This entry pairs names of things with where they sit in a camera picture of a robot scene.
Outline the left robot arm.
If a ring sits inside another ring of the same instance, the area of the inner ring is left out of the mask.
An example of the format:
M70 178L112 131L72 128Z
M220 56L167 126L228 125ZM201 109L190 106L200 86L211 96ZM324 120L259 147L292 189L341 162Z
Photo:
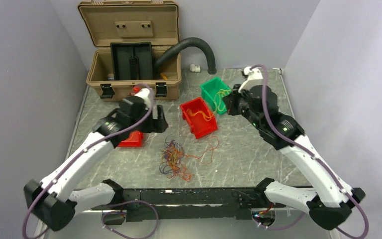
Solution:
M40 182L30 180L24 186L29 212L49 229L63 229L82 211L107 205L117 209L124 201L124 189L113 180L106 179L97 186L76 190L77 184L103 157L129 138L134 131L163 133L168 128L162 105L157 105L153 118L153 105L148 97L130 96L119 107L101 118L87 138L62 165Z

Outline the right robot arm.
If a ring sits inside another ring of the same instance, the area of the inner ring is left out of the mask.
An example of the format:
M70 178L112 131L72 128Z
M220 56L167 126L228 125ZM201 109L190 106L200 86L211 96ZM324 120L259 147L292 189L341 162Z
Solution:
M279 112L277 95L267 88L267 112L262 105L262 86L239 91L233 86L229 95L223 98L227 113L243 116L259 133L261 138L287 157L310 182L310 189L296 188L271 179L263 179L254 189L254 200L261 207L279 203L308 214L320 227L326 230L338 228L350 216L353 203L360 203L365 192L353 188L327 166L314 149L308 136L298 122L289 115Z

